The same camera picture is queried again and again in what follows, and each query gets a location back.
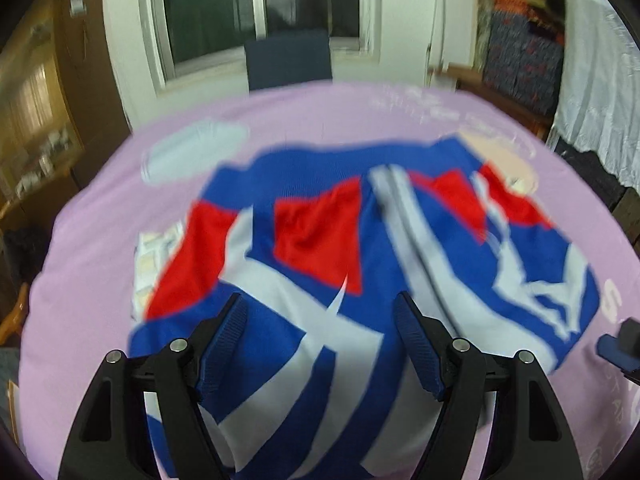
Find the stacked patterned boxes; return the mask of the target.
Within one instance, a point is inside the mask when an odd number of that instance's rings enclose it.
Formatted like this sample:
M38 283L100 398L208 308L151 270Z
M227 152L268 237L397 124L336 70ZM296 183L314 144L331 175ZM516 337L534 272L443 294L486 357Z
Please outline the stacked patterned boxes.
M552 116L558 105L564 32L525 0L495 0L484 85L531 112Z

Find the wooden glass display cabinet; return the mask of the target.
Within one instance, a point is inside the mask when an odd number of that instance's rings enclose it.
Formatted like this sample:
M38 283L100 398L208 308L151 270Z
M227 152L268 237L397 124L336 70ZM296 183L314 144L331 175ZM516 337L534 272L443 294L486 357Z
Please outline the wooden glass display cabinet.
M130 135L103 0L34 0L1 50L1 227L49 231Z

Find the brown wooden side cabinet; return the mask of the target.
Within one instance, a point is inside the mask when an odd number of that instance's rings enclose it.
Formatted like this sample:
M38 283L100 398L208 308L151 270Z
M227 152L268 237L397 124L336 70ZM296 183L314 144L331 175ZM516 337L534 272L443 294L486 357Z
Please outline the brown wooden side cabinet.
M504 114L519 122L533 133L537 139L547 141L552 126L552 118L534 113L522 104L503 96L497 90L487 87L483 82L482 74L477 70L462 65L449 64L446 70L443 70L440 74L453 79L458 90L470 92L474 96L478 96L492 104Z

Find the blue red white hooded jacket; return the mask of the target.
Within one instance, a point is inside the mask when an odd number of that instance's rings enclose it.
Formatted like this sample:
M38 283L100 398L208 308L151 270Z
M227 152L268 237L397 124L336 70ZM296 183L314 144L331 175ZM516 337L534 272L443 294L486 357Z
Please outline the blue red white hooded jacket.
M244 332L209 352L198 386L230 476L402 478L440 406L396 328L400 292L451 335L530 350L549 373L600 302L579 248L455 136L279 150L214 173L134 304L129 352L240 295Z

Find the aluminium sliding window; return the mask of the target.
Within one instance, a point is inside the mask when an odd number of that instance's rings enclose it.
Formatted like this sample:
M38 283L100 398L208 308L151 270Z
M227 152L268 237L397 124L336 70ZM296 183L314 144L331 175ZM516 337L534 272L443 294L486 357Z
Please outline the aluminium sliding window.
M340 62L380 56L381 0L140 0L154 88L235 70L252 40L320 30Z

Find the white lace curtain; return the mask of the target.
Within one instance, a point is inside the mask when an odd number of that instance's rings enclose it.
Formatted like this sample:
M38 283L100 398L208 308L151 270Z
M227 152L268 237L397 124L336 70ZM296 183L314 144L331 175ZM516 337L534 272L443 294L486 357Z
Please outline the white lace curtain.
M639 187L639 49L608 0L565 0L564 64L554 131Z

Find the pink printed bed sheet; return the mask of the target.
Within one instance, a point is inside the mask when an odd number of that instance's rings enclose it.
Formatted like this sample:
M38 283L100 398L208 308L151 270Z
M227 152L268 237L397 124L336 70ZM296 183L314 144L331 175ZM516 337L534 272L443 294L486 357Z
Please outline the pink printed bed sheet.
M538 207L588 261L599 307L549 376L588 479L639 426L639 389L597 355L598 339L639 313L639 259L624 232L562 158L475 96L382 84L317 82L208 104L136 132L58 215L30 293L20 364L26 455L60 470L80 402L113 350L130 358L134 304L178 244L214 173L279 150L463 141Z

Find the dark blue chair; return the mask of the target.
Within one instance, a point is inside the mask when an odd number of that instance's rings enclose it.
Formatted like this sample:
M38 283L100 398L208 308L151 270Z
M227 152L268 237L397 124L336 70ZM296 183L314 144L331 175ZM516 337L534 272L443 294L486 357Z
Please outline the dark blue chair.
M247 41L248 90L332 80L330 38L324 30L293 30Z

